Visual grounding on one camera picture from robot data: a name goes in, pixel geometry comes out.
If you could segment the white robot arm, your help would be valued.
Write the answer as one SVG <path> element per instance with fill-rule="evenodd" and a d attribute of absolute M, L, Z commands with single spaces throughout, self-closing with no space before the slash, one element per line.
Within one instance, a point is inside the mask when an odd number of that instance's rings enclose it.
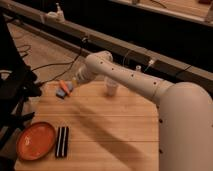
<path fill-rule="evenodd" d="M 213 99 L 191 82 L 172 83 L 118 66 L 108 51 L 89 54 L 76 86 L 107 76 L 153 102 L 159 115 L 159 171 L 213 171 Z"/>

